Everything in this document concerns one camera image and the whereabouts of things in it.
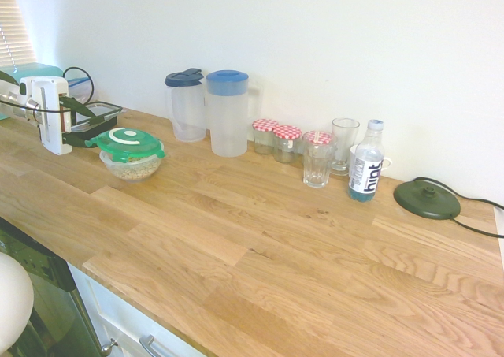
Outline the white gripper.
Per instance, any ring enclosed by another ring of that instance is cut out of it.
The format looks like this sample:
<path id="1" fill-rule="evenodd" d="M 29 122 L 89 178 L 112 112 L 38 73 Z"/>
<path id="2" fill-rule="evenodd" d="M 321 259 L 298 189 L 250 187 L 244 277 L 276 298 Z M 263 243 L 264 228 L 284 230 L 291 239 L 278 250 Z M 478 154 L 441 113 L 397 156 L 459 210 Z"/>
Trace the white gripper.
<path id="1" fill-rule="evenodd" d="M 43 146 L 56 155 L 69 154 L 72 147 L 97 147 L 96 142 L 82 139 L 71 131 L 72 116 L 68 110 L 85 117 L 95 114 L 83 103 L 66 96 L 68 82 L 58 76 L 28 76 L 21 79 L 21 103 L 30 107 L 33 117 L 39 113 L 39 134 Z"/>

